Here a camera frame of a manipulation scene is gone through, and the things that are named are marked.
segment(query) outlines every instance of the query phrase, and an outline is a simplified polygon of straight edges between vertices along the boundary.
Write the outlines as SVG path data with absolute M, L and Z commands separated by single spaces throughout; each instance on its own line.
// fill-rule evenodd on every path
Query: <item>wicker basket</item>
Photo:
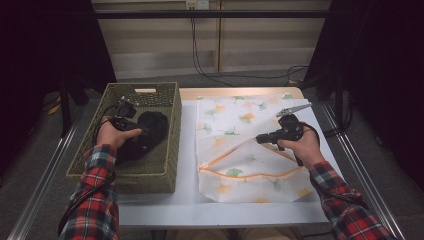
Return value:
M 124 162 L 116 167 L 117 191 L 121 194 L 171 193 L 175 191 L 178 147 L 181 126 L 181 98 L 177 83 L 108 84 L 91 124 L 69 166 L 67 177 L 79 181 L 85 170 L 84 152 L 92 147 L 93 132 L 103 112 L 125 96 L 136 106 L 137 114 L 162 112 L 168 117 L 168 135 L 139 161 Z M 106 115 L 113 116 L 111 109 Z

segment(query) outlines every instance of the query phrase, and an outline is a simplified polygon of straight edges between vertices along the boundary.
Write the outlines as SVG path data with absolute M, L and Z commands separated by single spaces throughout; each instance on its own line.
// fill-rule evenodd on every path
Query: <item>black curtain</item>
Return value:
M 25 143 L 44 96 L 61 84 L 77 104 L 83 89 L 116 82 L 91 1 L 0 1 L 0 175 Z

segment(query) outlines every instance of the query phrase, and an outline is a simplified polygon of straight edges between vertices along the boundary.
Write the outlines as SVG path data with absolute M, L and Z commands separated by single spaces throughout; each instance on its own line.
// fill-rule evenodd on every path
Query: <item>white table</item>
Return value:
M 328 222 L 316 193 L 292 203 L 217 203 L 199 193 L 195 157 L 196 101 L 193 99 L 200 95 L 255 95 L 276 92 L 293 92 L 294 98 L 303 98 L 301 93 L 299 95 L 300 91 L 293 88 L 227 88 L 207 89 L 206 92 L 201 90 L 181 89 L 183 108 L 175 193 L 120 195 L 120 226 L 149 229 L 228 228 Z M 340 174 L 312 109 L 299 112 L 298 117 L 320 133 L 321 151 Z

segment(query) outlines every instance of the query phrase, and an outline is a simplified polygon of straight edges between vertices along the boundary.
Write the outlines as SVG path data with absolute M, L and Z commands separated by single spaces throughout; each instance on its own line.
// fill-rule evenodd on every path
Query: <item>black cable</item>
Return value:
M 346 131 L 350 127 L 352 119 L 353 119 L 353 101 L 351 99 L 349 99 L 348 109 L 346 111 L 342 126 L 336 128 L 336 129 L 323 131 L 324 136 L 326 138 L 333 137 L 333 136 L 336 136 L 337 134 L 340 134 L 340 133 Z
M 198 56 L 198 51 L 197 51 L 197 40 L 196 40 L 196 22 L 195 22 L 194 18 L 191 18 L 191 29 L 192 29 L 192 55 L 193 55 L 194 67 L 195 67 L 197 73 L 208 78 L 211 81 L 219 82 L 219 83 L 225 84 L 227 86 L 234 87 L 233 85 L 231 85 L 229 83 L 225 83 L 225 82 L 213 79 L 213 78 L 216 78 L 216 77 L 243 77 L 243 78 L 275 79 L 275 78 L 287 77 L 287 79 L 288 79 L 290 77 L 290 75 L 292 75 L 296 72 L 299 72 L 299 71 L 303 70 L 304 68 L 308 67 L 307 65 L 295 65 L 295 66 L 290 67 L 287 70 L 287 74 L 278 75 L 278 76 L 270 76 L 270 77 L 253 76 L 253 75 L 237 75 L 237 74 L 235 74 L 235 75 L 231 75 L 231 74 L 217 74 L 217 75 L 206 74 L 203 71 L 203 69 L 200 65 L 200 61 L 199 61 L 199 56 Z M 299 69 L 297 69 L 293 72 L 290 72 L 290 70 L 293 69 L 293 68 L 299 68 Z
M 235 86 L 234 86 L 234 85 L 232 85 L 232 84 L 229 84 L 229 83 L 226 83 L 226 82 L 223 82 L 223 81 L 219 81 L 219 80 L 213 79 L 212 77 L 208 76 L 208 75 L 207 75 L 207 74 L 203 71 L 202 67 L 200 66 L 199 55 L 198 55 L 198 52 L 197 52 L 197 41 L 196 41 L 196 22 L 195 22 L 194 18 L 192 18 L 192 19 L 191 19 L 191 32 L 192 32 L 192 38 L 193 38 L 193 39 L 192 39 L 193 64 L 194 64 L 194 67 L 195 67 L 195 69 L 196 69 L 197 73 L 199 73 L 200 75 L 202 75 L 202 76 L 204 76 L 204 77 L 208 78 L 208 79 L 209 79 L 209 80 L 211 80 L 211 81 L 218 82 L 218 83 L 221 83 L 221 84 L 227 85 L 227 86 L 229 86 L 229 87 L 235 87 Z
M 93 136 L 92 136 L 92 138 L 93 138 L 93 139 L 92 139 L 93 147 L 94 147 L 94 146 L 96 146 L 96 142 L 97 142 L 97 135 L 99 134 L 100 127 L 101 127 L 103 124 L 105 124 L 105 122 L 109 121 L 109 120 L 107 120 L 107 121 L 102 122 L 102 119 L 103 119 L 103 117 L 106 115 L 106 113 L 107 113 L 110 109 L 112 109 L 112 108 L 118 108 L 118 106 L 116 106 L 116 105 L 112 105 L 112 106 L 107 107 L 107 108 L 103 111 L 102 115 L 100 116 L 99 121 L 98 121 L 98 122 L 97 122 L 97 124 L 96 124 L 96 128 L 94 128 Z
M 88 198 L 93 196 L 96 192 L 100 191 L 103 187 L 110 186 L 110 184 L 112 184 L 112 182 L 115 181 L 115 178 L 116 178 L 116 173 L 115 171 L 113 171 L 112 175 L 109 178 L 106 178 L 103 184 L 92 188 L 90 191 L 88 191 L 87 193 L 79 197 L 78 199 L 74 199 L 71 206 L 69 206 L 69 208 L 66 210 L 66 212 L 63 214 L 62 218 L 60 219 L 59 226 L 57 228 L 57 236 L 60 236 L 60 234 L 63 231 L 63 228 L 68 222 L 69 217 L 75 211 L 75 209 L 77 209 L 84 201 L 86 201 Z

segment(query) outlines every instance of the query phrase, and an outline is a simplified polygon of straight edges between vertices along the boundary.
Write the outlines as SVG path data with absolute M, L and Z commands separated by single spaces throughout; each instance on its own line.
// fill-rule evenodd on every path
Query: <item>person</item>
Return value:
M 87 165 L 75 192 L 71 195 L 68 208 L 74 199 L 103 184 L 115 168 L 116 151 L 126 139 L 138 136 L 141 129 L 127 132 L 116 130 L 105 118 L 97 144 L 85 153 Z M 304 127 L 303 137 L 295 141 L 279 140 L 282 147 L 292 149 L 309 170 L 311 181 L 317 190 L 322 209 L 331 223 L 336 239 L 395 239 L 378 222 L 372 213 L 361 204 L 361 194 L 351 189 L 323 157 L 316 134 Z M 59 239 L 118 239 L 119 214 L 114 182 L 84 201 L 67 219 Z M 289 239 L 299 238 L 284 228 L 242 229 L 242 239 Z M 228 231 L 169 231 L 166 239 L 229 239 Z

